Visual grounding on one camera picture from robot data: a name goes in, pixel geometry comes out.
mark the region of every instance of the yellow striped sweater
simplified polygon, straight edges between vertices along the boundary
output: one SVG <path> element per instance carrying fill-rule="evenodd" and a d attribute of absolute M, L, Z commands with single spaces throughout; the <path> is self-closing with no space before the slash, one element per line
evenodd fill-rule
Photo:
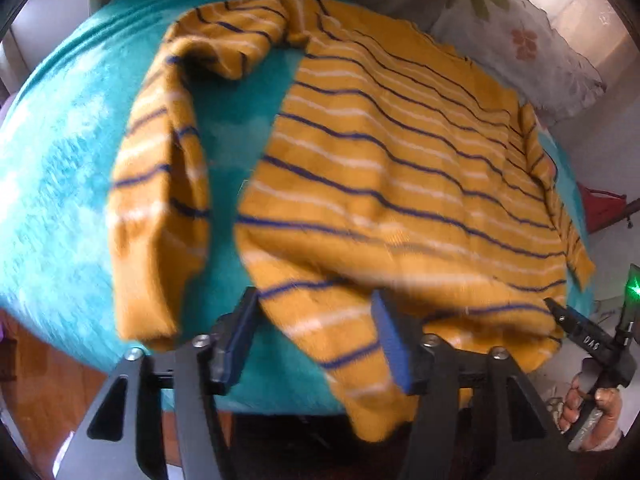
<path fill-rule="evenodd" d="M 379 440 L 415 410 L 380 348 L 375 287 L 457 348 L 542 364 L 560 335 L 542 299 L 564 301 L 567 265 L 581 285 L 593 265 L 532 108 L 411 23 L 333 0 L 208 4 L 168 29 L 113 170 L 120 336 L 172 338 L 209 247 L 185 60 L 235 80 L 274 45 L 305 57 L 243 191 L 236 245 L 264 311 L 324 368 L 356 432 Z"/>

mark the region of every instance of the black metal bracket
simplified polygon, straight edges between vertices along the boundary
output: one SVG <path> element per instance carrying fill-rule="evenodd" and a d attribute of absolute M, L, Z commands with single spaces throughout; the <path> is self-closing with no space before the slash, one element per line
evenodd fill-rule
<path fill-rule="evenodd" d="M 58 480 L 166 480 L 162 388 L 174 390 L 185 480 L 234 480 L 213 395 L 226 395 L 239 381 L 258 315 L 250 287 L 209 334 L 162 354 L 129 349 L 78 427 Z"/>
<path fill-rule="evenodd" d="M 423 335 L 419 320 L 401 313 L 385 290 L 374 292 L 372 313 L 394 380 L 420 396 L 400 480 L 449 477 L 460 388 L 474 390 L 466 479 L 577 478 L 544 402 L 504 348 L 478 354 Z"/>

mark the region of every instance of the navy blue stripe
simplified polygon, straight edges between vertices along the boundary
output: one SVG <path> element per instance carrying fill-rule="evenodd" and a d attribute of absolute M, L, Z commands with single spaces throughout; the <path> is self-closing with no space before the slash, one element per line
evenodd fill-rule
<path fill-rule="evenodd" d="M 528 172 L 527 170 L 525 170 L 524 168 L 521 168 L 520 166 L 518 166 L 515 162 L 513 162 L 508 156 L 506 156 L 504 158 L 504 160 L 506 160 L 509 164 L 511 164 L 516 170 L 520 170 L 522 173 L 524 173 L 526 176 L 528 176 L 529 178 L 533 178 Z"/>
<path fill-rule="evenodd" d="M 386 156 L 388 156 L 388 158 L 392 161 L 394 161 L 397 164 L 401 164 L 402 166 L 406 166 L 408 168 L 412 168 L 414 170 L 417 171 L 421 171 L 423 173 L 427 173 L 427 174 L 436 174 L 439 175 L 443 178 L 446 178 L 447 180 L 449 180 L 450 182 L 452 182 L 453 184 L 456 185 L 456 187 L 461 191 L 461 193 L 465 196 L 477 196 L 478 198 L 482 198 L 485 200 L 488 200 L 489 202 L 493 202 L 496 205 L 500 206 L 501 209 L 503 209 L 503 211 L 505 213 L 507 213 L 508 216 L 510 216 L 510 218 L 513 218 L 514 220 L 519 220 L 519 218 L 515 215 L 513 215 L 510 211 L 508 211 L 507 208 L 505 208 L 505 206 L 502 205 L 502 202 L 500 202 L 495 196 L 491 196 L 487 193 L 483 193 L 481 191 L 469 191 L 467 189 L 465 189 L 464 187 L 462 187 L 462 184 L 459 183 L 459 181 L 457 181 L 454 177 L 450 176 L 450 174 L 445 173 L 442 170 L 436 170 L 435 168 L 428 168 L 427 166 L 422 166 L 420 164 L 415 164 L 414 162 L 411 162 L 409 160 L 405 160 L 404 158 L 399 158 L 398 156 L 395 156 L 393 153 L 391 153 L 391 151 L 388 149 L 388 147 L 385 145 L 384 142 L 382 142 L 381 140 L 367 135 L 367 134 L 361 134 L 358 132 L 354 132 L 351 134 L 342 134 L 342 133 L 338 133 L 335 132 L 333 130 L 331 130 L 330 128 L 327 128 L 326 126 L 322 126 L 322 124 L 317 124 L 314 123 L 313 121 L 310 121 L 308 119 L 305 119 L 304 117 L 300 117 L 297 116 L 295 114 L 287 114 L 287 113 L 279 113 L 280 117 L 286 118 L 286 119 L 291 119 L 292 121 L 296 121 L 299 123 L 303 123 L 306 124 L 307 126 L 311 126 L 312 128 L 316 128 L 318 130 L 323 131 L 324 133 L 331 135 L 332 137 L 336 137 L 337 139 L 352 139 L 352 140 L 364 140 L 366 142 L 371 142 L 372 144 L 375 144 L 376 146 L 379 146 L 386 154 Z"/>
<path fill-rule="evenodd" d="M 496 312 L 508 312 L 511 310 L 524 310 L 528 312 L 537 312 L 539 314 L 546 314 L 551 316 L 551 312 L 546 308 L 537 306 L 530 303 L 510 303 L 496 306 L 476 306 L 468 307 L 461 310 L 439 310 L 433 312 L 428 316 L 422 318 L 422 324 L 433 323 L 435 321 L 441 321 L 443 319 L 450 319 L 452 317 L 465 317 L 465 316 L 482 316 L 484 314 L 495 314 Z"/>
<path fill-rule="evenodd" d="M 202 15 L 202 11 L 200 10 L 200 7 L 195 7 L 195 9 L 196 9 L 196 15 L 197 15 L 198 19 L 202 23 L 208 23 L 209 25 L 211 25 L 211 22 L 209 22 L 209 21 L 204 19 L 204 16 Z"/>
<path fill-rule="evenodd" d="M 577 230 L 575 231 L 575 242 L 573 244 L 573 247 L 571 249 L 571 253 L 575 253 L 577 247 L 578 247 L 578 242 L 580 242 L 581 238 L 580 235 L 578 234 Z"/>
<path fill-rule="evenodd" d="M 453 85 L 455 85 L 455 86 L 459 87 L 462 91 L 464 91 L 464 92 L 465 92 L 469 97 L 471 97 L 471 98 L 476 102 L 476 104 L 478 105 L 478 108 L 480 108 L 481 110 L 483 110 L 483 111 L 485 111 L 485 112 L 487 112 L 487 113 L 505 112 L 509 117 L 511 117 L 511 114 L 509 113 L 509 111 L 508 111 L 508 110 L 505 110 L 504 108 L 496 108 L 496 109 L 489 108 L 489 109 L 487 110 L 486 108 L 484 108 L 484 107 L 480 104 L 480 102 L 478 101 L 478 99 L 476 98 L 476 96 L 475 96 L 475 95 L 473 95 L 473 94 L 472 94 L 469 90 L 467 90 L 464 86 L 462 86 L 462 85 L 461 85 L 460 83 L 458 83 L 457 81 L 453 81 L 453 79 L 450 79 L 450 78 L 446 77 L 445 75 L 442 75 L 441 73 L 436 72 L 436 71 L 435 71 L 433 68 L 431 68 L 429 65 L 425 65 L 425 64 L 422 64 L 422 63 L 418 63 L 417 61 L 413 61 L 413 60 L 411 60 L 411 59 L 405 59 L 404 57 L 396 56 L 396 54 L 392 54 L 392 53 L 390 53 L 389 51 L 385 50 L 385 48 L 380 44 L 380 42 L 379 42 L 378 40 L 376 40 L 376 38 L 374 38 L 374 37 L 372 37 L 372 36 L 369 36 L 368 34 L 364 34 L 363 32 L 360 32 L 359 30 L 355 30 L 355 29 L 354 29 L 354 31 L 355 31 L 355 32 L 357 32 L 358 34 L 360 34 L 361 36 L 365 36 L 366 38 L 369 38 L 370 40 L 373 40 L 375 43 L 377 43 L 377 44 L 378 44 L 378 46 L 379 46 L 379 47 L 380 47 L 380 48 L 381 48 L 381 49 L 382 49 L 386 54 L 388 54 L 389 56 L 393 57 L 394 59 L 397 59 L 398 61 L 402 61 L 402 62 L 405 62 L 405 63 L 412 64 L 412 65 L 415 65 L 415 66 L 419 66 L 419 67 L 422 67 L 422 68 L 426 68 L 426 69 L 427 69 L 427 70 L 429 70 L 430 72 L 433 72 L 435 75 L 437 75 L 437 76 L 439 76 L 439 77 L 443 78 L 445 81 L 448 81 L 448 82 L 450 82 L 451 84 L 453 84 Z"/>
<path fill-rule="evenodd" d="M 288 21 L 285 17 L 284 14 L 282 14 L 279 10 L 276 9 L 271 9 L 271 7 L 267 7 L 264 5 L 254 5 L 254 6 L 250 6 L 250 7 L 235 7 L 234 9 L 231 10 L 257 10 L 257 9 L 262 9 L 262 10 L 270 10 L 271 12 L 277 14 L 278 16 L 280 16 L 283 20 Z"/>
<path fill-rule="evenodd" d="M 478 236 L 479 238 L 483 238 L 484 240 L 489 241 L 490 243 L 493 243 L 495 245 L 497 245 L 498 247 L 501 247 L 505 250 L 511 251 L 512 253 L 516 253 L 516 254 L 523 254 L 525 256 L 531 256 L 533 258 L 538 258 L 541 260 L 546 260 L 549 257 L 552 256 L 560 256 L 561 254 L 564 254 L 564 252 L 562 251 L 557 251 L 554 253 L 533 253 L 531 251 L 527 251 L 526 249 L 521 249 L 518 247 L 513 247 L 510 246 L 509 244 L 505 244 L 502 243 L 500 240 L 496 240 L 495 238 L 492 238 L 491 236 L 483 233 L 482 231 L 478 231 L 475 229 L 470 229 L 467 228 L 464 224 L 462 224 L 461 222 L 457 222 L 457 221 L 448 221 L 449 219 L 443 218 L 440 215 L 436 215 L 436 214 L 426 214 L 429 215 L 429 217 L 433 216 L 435 221 L 441 221 L 441 222 L 445 222 L 445 223 L 451 223 L 453 225 L 455 225 L 456 227 L 460 227 L 462 230 L 464 230 L 465 232 L 467 232 L 470 235 L 474 235 L 474 236 Z M 337 229 L 333 229 L 331 227 L 327 227 L 327 226 L 323 226 L 321 224 L 311 224 L 311 223 L 306 223 L 306 222 L 279 222 L 279 221 L 268 221 L 268 220 L 260 220 L 260 219 L 255 219 L 255 221 L 249 221 L 248 218 L 246 217 L 242 217 L 239 216 L 239 218 L 244 218 L 243 223 L 255 223 L 256 225 L 264 225 L 266 227 L 273 227 L 273 228 L 284 228 L 284 229 L 301 229 L 301 230 L 305 230 L 305 229 L 310 229 L 312 231 L 319 231 L 319 232 L 324 232 L 327 234 L 333 234 L 333 235 L 337 235 L 337 236 L 342 236 L 342 237 L 347 237 L 347 238 L 353 238 L 353 239 L 359 239 L 362 241 L 370 241 L 370 238 L 358 234 L 356 232 L 353 231 L 344 231 L 344 230 L 337 230 Z"/>
<path fill-rule="evenodd" d="M 146 173 L 114 181 L 111 184 L 111 188 L 117 189 L 119 187 L 134 186 L 135 184 L 139 184 L 140 182 L 149 180 L 150 178 L 155 176 L 156 173 L 161 173 L 162 171 L 164 171 L 165 173 L 171 173 L 171 166 L 169 166 L 168 164 L 158 164 Z"/>
<path fill-rule="evenodd" d="M 329 16 L 329 11 L 326 10 L 326 7 L 324 6 L 324 3 L 322 3 L 322 0 L 315 0 L 318 3 L 318 6 L 320 7 L 320 10 L 322 11 L 322 13 L 325 16 Z"/>
<path fill-rule="evenodd" d="M 332 361 L 318 361 L 318 364 L 324 368 L 325 370 L 334 370 L 335 368 L 340 368 L 346 364 L 349 364 L 353 361 L 357 361 L 358 359 L 365 357 L 372 352 L 375 352 L 380 348 L 380 341 L 376 340 L 373 343 L 363 346 L 362 348 L 358 348 L 357 350 L 340 356 Z"/>
<path fill-rule="evenodd" d="M 161 115 L 164 115 L 166 113 L 166 107 L 161 107 L 158 108 L 158 110 L 154 110 L 153 112 L 151 112 L 150 114 L 147 114 L 143 117 L 140 117 L 137 121 L 135 121 L 127 130 L 127 133 L 125 134 L 126 136 L 130 136 L 133 133 L 135 133 L 135 131 L 142 126 L 144 123 L 150 121 L 151 119 L 154 119 L 156 117 L 159 117 Z"/>
<path fill-rule="evenodd" d="M 403 128 L 407 131 L 425 136 L 425 137 L 431 137 L 432 139 L 437 139 L 440 142 L 443 142 L 444 144 L 446 144 L 447 146 L 449 146 L 454 152 L 456 152 L 456 154 L 458 156 L 461 156 L 462 158 L 466 158 L 468 160 L 482 160 L 483 162 L 485 162 L 489 168 L 491 168 L 491 170 L 494 173 L 497 173 L 498 175 L 500 175 L 500 179 L 504 182 L 504 184 L 508 187 L 510 187 L 511 189 L 517 190 L 519 192 L 521 192 L 522 194 L 532 198 L 533 200 L 537 200 L 538 202 L 544 202 L 543 199 L 541 199 L 540 197 L 537 197 L 527 191 L 524 191 L 521 187 L 516 186 L 515 184 L 511 184 L 510 182 L 507 182 L 507 180 L 504 177 L 504 173 L 502 172 L 502 170 L 500 170 L 499 168 L 497 168 L 496 166 L 494 166 L 494 164 L 488 159 L 486 158 L 484 155 L 471 155 L 469 153 L 465 153 L 465 152 L 461 152 L 459 149 L 457 149 L 455 147 L 455 145 L 450 142 L 449 139 L 446 139 L 443 136 L 440 136 L 438 134 L 434 134 L 432 132 L 427 132 L 426 130 L 421 130 L 420 128 L 415 128 L 414 126 L 409 126 L 408 124 L 404 124 L 401 121 L 398 121 L 397 119 L 391 117 L 390 115 L 388 115 L 381 107 L 380 105 L 375 101 L 375 99 L 371 96 L 369 96 L 367 93 L 363 92 L 362 90 L 358 90 L 358 89 L 343 89 L 343 90 L 327 90 L 324 88 L 318 88 L 316 86 L 313 85 L 309 85 L 307 83 L 303 83 L 301 81 L 294 81 L 293 82 L 294 85 L 298 85 L 298 86 L 302 86 L 303 88 L 307 88 L 309 90 L 313 90 L 315 92 L 321 93 L 321 94 L 327 94 L 327 95 L 359 95 L 361 97 L 364 97 L 365 99 L 369 100 L 376 108 L 377 110 L 384 115 L 384 117 L 389 120 L 390 122 L 392 122 L 393 124 L 396 124 L 397 126 L 399 126 L 400 128 Z"/>
<path fill-rule="evenodd" d="M 198 132 L 197 128 L 195 128 L 194 126 L 186 126 L 185 128 L 178 130 L 175 133 L 175 135 L 178 137 L 178 139 L 181 139 L 186 135 L 194 135 L 200 138 L 200 133 Z"/>
<path fill-rule="evenodd" d="M 522 151 L 518 146 L 516 146 L 513 142 L 509 141 L 509 144 L 510 144 L 511 146 L 513 146 L 513 147 L 516 149 L 516 151 L 517 151 L 517 152 L 519 152 L 519 153 L 523 154 L 524 156 L 527 156 L 527 154 L 526 154 L 525 152 L 523 152 L 523 151 Z"/>
<path fill-rule="evenodd" d="M 515 288 L 516 290 L 522 290 L 523 292 L 544 292 L 545 290 L 553 286 L 563 285 L 565 283 L 566 283 L 566 280 L 556 280 L 545 286 L 519 286 L 519 285 L 514 285 L 513 283 L 508 283 L 508 285 Z"/>
<path fill-rule="evenodd" d="M 535 169 L 536 169 L 536 166 L 540 163 L 540 161 L 541 161 L 543 158 L 545 158 L 545 154 L 544 154 L 544 153 L 543 153 L 542 155 L 540 155 L 540 156 L 536 159 L 536 161 L 531 165 L 531 170 L 530 170 L 530 171 L 531 171 L 531 173 L 533 173 L 533 170 L 535 170 Z"/>
<path fill-rule="evenodd" d="M 401 94 L 400 92 L 396 92 L 395 90 L 389 88 L 388 86 L 383 85 L 375 77 L 373 77 L 373 74 L 371 74 L 371 72 L 369 72 L 369 70 L 367 70 L 364 67 L 364 65 L 362 65 L 362 63 L 360 63 L 359 61 L 357 61 L 355 59 L 350 59 L 348 57 L 342 57 L 342 56 L 315 56 L 314 54 L 306 54 L 305 57 L 309 58 L 309 59 L 338 59 L 338 60 L 353 62 L 356 65 L 358 65 L 362 69 L 362 71 L 365 72 L 372 79 L 372 81 L 376 85 L 378 85 L 382 89 L 385 89 L 386 91 L 390 92 L 391 94 L 395 95 L 396 97 L 402 99 L 403 101 L 407 101 L 408 103 L 421 106 L 422 108 L 426 108 L 427 110 L 430 110 L 432 112 L 439 113 L 447 121 L 447 123 L 451 124 L 452 126 L 455 126 L 456 128 L 459 128 L 460 130 L 464 130 L 466 132 L 475 132 L 476 134 L 479 134 L 484 140 L 488 140 L 489 142 L 493 142 L 494 144 L 499 144 L 505 150 L 507 149 L 507 145 L 504 144 L 501 140 L 491 139 L 489 137 L 485 137 L 481 132 L 479 132 L 478 130 L 476 130 L 472 126 L 463 126 L 462 124 L 458 124 L 458 123 L 455 123 L 454 121 L 450 120 L 445 115 L 445 113 L 442 110 L 440 110 L 439 108 L 430 106 L 430 105 L 428 105 L 426 103 L 423 103 L 421 101 L 417 101 L 415 99 L 411 99 L 410 97 L 407 97 L 407 96 Z"/>
<path fill-rule="evenodd" d="M 320 30 L 322 30 L 322 32 L 324 32 L 329 38 L 331 38 L 334 41 L 340 41 L 341 43 L 354 43 L 354 44 L 358 44 L 359 46 L 361 46 L 364 50 L 366 50 L 371 59 L 373 59 L 373 61 L 375 61 L 379 66 L 381 66 L 382 68 L 384 68 L 385 70 L 388 70 L 389 72 L 392 72 L 394 74 L 397 74 L 399 76 L 402 76 L 404 78 L 409 79 L 410 81 L 413 81 L 414 83 L 416 83 L 417 85 L 423 86 L 425 88 L 429 88 L 431 90 L 433 90 L 434 92 L 436 92 L 436 94 L 438 94 L 442 99 L 444 99 L 445 101 L 448 101 L 450 103 L 453 103 L 455 105 L 460 106 L 461 108 L 464 108 L 465 110 L 467 110 L 470 114 L 473 115 L 473 117 L 475 117 L 478 121 L 480 121 L 481 123 L 485 123 L 485 124 L 490 124 L 491 126 L 502 126 L 503 128 L 506 129 L 510 129 L 509 126 L 507 126 L 507 124 L 505 123 L 494 123 L 491 122 L 489 120 L 485 120 L 485 119 L 481 119 L 480 117 L 478 117 L 475 112 L 467 107 L 464 103 L 461 103 L 460 101 L 456 101 L 454 98 L 448 97 L 444 94 L 442 94 L 436 87 L 428 85 L 427 83 L 423 83 L 422 81 L 418 81 L 416 78 L 411 77 L 410 75 L 407 74 L 403 74 L 402 72 L 398 72 L 398 70 L 395 70 L 393 68 L 389 68 L 388 66 L 384 65 L 382 62 L 380 62 L 378 60 L 378 58 L 376 56 L 374 56 L 373 52 L 370 51 L 369 47 L 363 43 L 360 43 L 359 41 L 355 41 L 355 40 L 342 40 L 341 38 L 338 38 L 337 36 L 334 36 L 333 34 L 331 34 L 330 32 L 328 32 L 327 30 L 324 29 L 324 27 L 322 26 L 322 22 L 319 19 L 319 15 L 318 15 L 318 27 L 320 28 Z"/>
<path fill-rule="evenodd" d="M 259 34 L 260 36 L 264 36 L 265 38 L 267 38 L 267 41 L 269 41 L 269 44 L 271 45 L 273 44 L 273 40 L 271 39 L 271 36 L 269 36 L 263 30 L 242 30 L 241 28 L 238 28 L 235 25 L 231 25 L 231 23 L 227 23 L 227 22 L 215 22 L 215 23 L 220 27 L 224 27 L 227 30 L 230 30 L 231 32 L 237 32 L 238 34 Z"/>
<path fill-rule="evenodd" d="M 307 223 L 300 223 L 300 222 L 278 222 L 275 220 L 267 220 L 267 219 L 259 219 L 256 217 L 251 217 L 251 216 L 245 216 L 245 215 L 238 215 L 238 223 L 244 223 L 244 224 L 248 224 L 248 225 L 257 225 L 257 226 L 263 226 L 263 227 L 271 227 L 271 228 L 285 228 L 285 229 L 300 229 L 300 230 L 313 230 L 313 231 L 318 231 L 318 232 L 322 232 L 324 234 L 330 234 L 330 235 L 335 235 L 335 236 L 340 236 L 340 237 L 348 237 L 348 238 L 352 238 L 354 240 L 359 240 L 359 241 L 363 241 L 363 242 L 368 242 L 371 244 L 377 244 L 377 245 L 382 245 L 383 247 L 387 248 L 388 250 L 396 250 L 396 249 L 402 249 L 402 250 L 417 250 L 421 253 L 431 253 L 431 254 L 435 254 L 436 256 L 439 256 L 438 253 L 436 251 L 434 251 L 432 248 L 419 244 L 419 243 L 410 243 L 410 244 L 399 244 L 399 245 L 389 245 L 387 244 L 384 240 L 381 240 L 379 238 L 372 238 L 372 237 L 368 237 L 366 235 L 357 233 L 357 232 L 350 232 L 350 231 L 342 231 L 342 230 L 336 230 L 327 226 L 322 226 L 319 224 L 307 224 Z M 544 290 L 547 290 L 548 288 L 551 288 L 552 286 L 555 285 L 559 285 L 559 283 L 562 282 L 566 282 L 565 280 L 558 280 L 557 282 L 553 282 L 550 283 L 549 285 L 545 285 L 545 286 L 541 286 L 540 288 L 529 288 L 529 287 L 522 287 L 519 285 L 516 285 L 514 283 L 509 283 L 509 282 L 504 282 L 503 280 L 500 280 L 498 278 L 496 278 L 495 276 L 493 276 L 494 280 L 497 280 L 499 282 L 503 282 L 506 285 L 509 285 L 513 288 L 519 289 L 519 290 L 532 290 L 533 292 L 541 292 Z"/>
<path fill-rule="evenodd" d="M 490 241 L 492 243 L 495 243 L 503 248 L 508 248 L 510 250 L 515 251 L 515 248 L 512 248 L 511 246 L 508 246 L 507 244 L 503 244 L 501 241 L 496 240 L 495 238 L 487 235 L 486 233 L 473 229 L 471 227 L 467 227 L 465 224 L 463 224 L 462 222 L 455 220 L 453 218 L 448 218 L 446 216 L 440 215 L 438 213 L 433 213 L 430 211 L 422 211 L 419 209 L 413 209 L 410 207 L 404 207 L 404 206 L 399 206 L 397 204 L 394 204 L 392 202 L 389 202 L 388 199 L 386 199 L 385 196 L 383 196 L 381 193 L 377 192 L 376 190 L 373 189 L 356 189 L 353 187 L 348 187 L 348 186 L 344 186 L 343 184 L 339 184 L 337 182 L 334 182 L 333 180 L 329 180 L 328 178 L 325 178 L 323 176 L 319 176 L 316 175 L 314 173 L 311 173 L 310 171 L 305 170 L 304 168 L 300 168 L 299 166 L 294 166 L 293 164 L 287 164 L 286 162 L 283 162 L 282 160 L 279 160 L 273 156 L 269 156 L 269 155 L 263 155 L 262 156 L 262 160 L 265 161 L 268 164 L 271 164 L 272 166 L 275 166 L 276 168 L 281 168 L 282 170 L 286 170 L 289 171 L 293 174 L 296 174 L 302 178 L 306 178 L 307 180 L 311 180 L 312 182 L 319 182 L 321 184 L 325 184 L 326 186 L 329 187 L 333 187 L 334 189 L 337 189 L 343 193 L 346 194 L 350 194 L 350 195 L 355 195 L 355 196 L 370 196 L 372 198 L 375 198 L 376 200 L 378 200 L 378 202 L 380 202 L 381 205 L 383 205 L 384 207 L 391 209 L 393 211 L 405 214 L 407 216 L 413 216 L 414 218 L 424 218 L 427 220 L 433 220 L 436 222 L 441 222 L 441 223 L 445 223 L 445 224 L 449 224 L 449 225 L 453 225 L 456 227 L 459 227 L 460 229 L 462 229 L 463 231 L 465 231 L 467 234 L 470 235 L 476 235 L 479 236 L 481 238 L 484 238 L 487 241 Z M 530 224 L 533 225 L 535 227 L 540 227 L 543 229 L 547 229 L 550 230 L 548 226 L 545 226 L 544 224 L 536 224 L 535 222 L 531 222 L 525 219 L 521 219 L 520 220 L 521 223 L 523 224 Z"/>
<path fill-rule="evenodd" d="M 367 74 L 367 75 L 372 79 L 372 81 L 373 81 L 376 85 L 378 85 L 380 88 L 385 89 L 385 90 L 386 90 L 386 91 L 388 91 L 388 92 L 391 92 L 393 95 L 395 95 L 395 96 L 397 96 L 397 97 L 399 97 L 399 98 L 403 99 L 404 101 L 407 101 L 407 102 L 409 102 L 409 103 L 412 103 L 412 104 L 415 104 L 415 105 L 421 106 L 421 107 L 426 108 L 426 109 L 428 109 L 428 110 L 433 110 L 433 111 L 435 111 L 435 112 L 437 112 L 437 113 L 441 114 L 441 115 L 442 115 L 442 116 L 447 120 L 447 122 L 448 122 L 449 124 L 452 124 L 452 126 L 455 126 L 455 127 L 457 127 L 457 128 L 461 128 L 461 129 L 463 129 L 463 130 L 470 130 L 470 131 L 477 132 L 477 133 L 479 133 L 479 134 L 480 134 L 480 132 L 478 132 L 477 130 L 475 130 L 474 128 L 472 128 L 472 127 L 470 127 L 470 126 L 460 126 L 459 124 L 456 124 L 456 123 L 452 122 L 451 120 L 449 120 L 449 118 L 448 118 L 448 117 L 447 117 L 447 116 L 446 116 L 446 115 L 445 115 L 441 110 L 438 110 L 437 108 L 433 108 L 433 107 L 431 107 L 431 106 L 429 106 L 428 104 L 425 104 L 425 103 L 423 103 L 423 102 L 420 102 L 420 101 L 417 101 L 417 100 L 411 99 L 411 98 L 409 98 L 409 97 L 407 97 L 407 96 L 402 95 L 401 93 L 396 92 L 395 90 L 393 90 L 393 89 L 391 89 L 391 88 L 389 88 L 389 87 L 387 87 L 387 86 L 384 86 L 382 83 L 378 82 L 378 80 L 377 80 L 375 77 L 373 77 L 373 75 L 371 74 L 371 72 L 369 72 L 369 70 L 367 70 L 367 69 L 364 67 L 364 65 L 363 65 L 362 63 L 360 63 L 359 61 L 357 61 L 356 59 L 351 59 L 351 58 L 349 58 L 349 57 L 343 57 L 343 56 L 316 56 L 315 54 L 306 54 L 306 55 L 305 55 L 305 57 L 307 57 L 307 58 L 309 58 L 309 59 L 318 59 L 318 60 L 341 60 L 341 61 L 346 61 L 346 62 L 349 62 L 349 63 L 356 64 L 356 65 L 358 65 L 358 66 L 360 67 L 360 69 L 361 69 L 363 72 L 365 72 L 365 73 L 366 73 L 366 74 Z M 406 77 L 408 77 L 409 79 L 411 79 L 412 81 L 414 81 L 414 82 L 416 82 L 416 83 L 418 83 L 418 84 L 422 84 L 422 83 L 420 83 L 420 82 L 416 81 L 415 79 L 413 79 L 413 78 L 411 78 L 411 77 L 409 77 L 409 76 L 406 76 Z M 447 100 L 447 98 L 446 98 L 446 97 L 444 97 L 443 95 L 441 95 L 439 92 L 438 92 L 438 95 L 440 95 L 443 99 L 446 99 L 446 100 Z M 504 126 L 503 124 L 496 124 L 496 123 L 491 123 L 491 122 L 489 122 L 489 121 L 483 121 L 482 119 L 479 119 L 479 118 L 478 118 L 478 117 L 477 117 L 477 116 L 476 116 L 476 115 L 475 115 L 471 110 L 469 110 L 468 108 L 466 108 L 464 105 L 462 105 L 462 104 L 460 104 L 460 105 L 461 105 L 463 108 L 465 108 L 466 110 L 468 110 L 469 112 L 471 112 L 471 114 L 472 114 L 476 119 L 478 119 L 479 121 L 481 121 L 481 122 L 483 122 L 483 123 L 487 123 L 487 124 L 490 124 L 490 125 L 492 125 L 492 126 Z M 507 148 L 507 146 L 506 146 L 506 145 L 504 145 L 502 142 L 500 142 L 500 140 L 497 140 L 497 139 L 489 139 L 489 138 L 485 137 L 483 134 L 480 134 L 480 135 L 482 135 L 482 137 L 483 137 L 484 139 L 488 140 L 489 142 L 494 142 L 494 143 L 499 144 L 500 146 L 504 147 L 505 149 Z M 506 160 L 508 161 L 508 163 L 510 163 L 514 168 L 517 168 L 518 170 L 520 170 L 521 172 L 523 172 L 525 175 L 530 176 L 530 174 L 529 174 L 529 173 L 527 173 L 527 170 L 525 170 L 524 168 L 521 168 L 520 166 L 518 166 L 517 164 L 515 164 L 514 162 L 512 162 L 508 157 L 505 157 L 505 158 L 506 158 Z M 512 189 L 520 189 L 520 188 L 518 188 L 518 187 L 513 187 L 513 186 L 510 186 L 510 187 L 512 187 Z"/>
<path fill-rule="evenodd" d="M 195 209 L 180 202 L 177 198 L 171 197 L 169 203 L 176 209 L 178 213 L 189 218 L 205 218 L 211 215 L 211 209 Z"/>
<path fill-rule="evenodd" d="M 341 285 L 345 282 L 346 280 L 344 278 L 337 278 L 334 280 L 324 280 L 323 282 L 308 282 L 308 281 L 288 282 L 288 283 L 284 283 L 283 285 L 278 285 L 271 288 L 267 288 L 266 290 L 261 290 L 260 299 L 270 300 L 274 296 L 290 291 L 292 288 L 308 288 L 310 290 L 321 290 L 323 288 L 331 288 L 334 285 Z"/>

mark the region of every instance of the wooden floor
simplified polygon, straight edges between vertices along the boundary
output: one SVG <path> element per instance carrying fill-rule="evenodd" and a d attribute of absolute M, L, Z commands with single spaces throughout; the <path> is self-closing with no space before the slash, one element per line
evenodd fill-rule
<path fill-rule="evenodd" d="M 2 311 L 0 319 L 17 340 L 16 380 L 0 383 L 2 394 L 33 466 L 43 479 L 52 480 L 60 445 L 76 430 L 106 377 L 40 341 Z M 220 419 L 229 441 L 231 414 L 221 413 Z M 173 413 L 163 415 L 162 426 L 167 462 L 180 465 Z"/>

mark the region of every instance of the red object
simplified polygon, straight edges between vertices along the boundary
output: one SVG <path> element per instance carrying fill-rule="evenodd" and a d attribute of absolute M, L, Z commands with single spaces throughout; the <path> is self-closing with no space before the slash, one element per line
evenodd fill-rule
<path fill-rule="evenodd" d="M 626 207 L 626 195 L 590 189 L 578 183 L 582 206 L 587 218 L 587 231 L 596 232 L 601 226 L 620 216 Z"/>

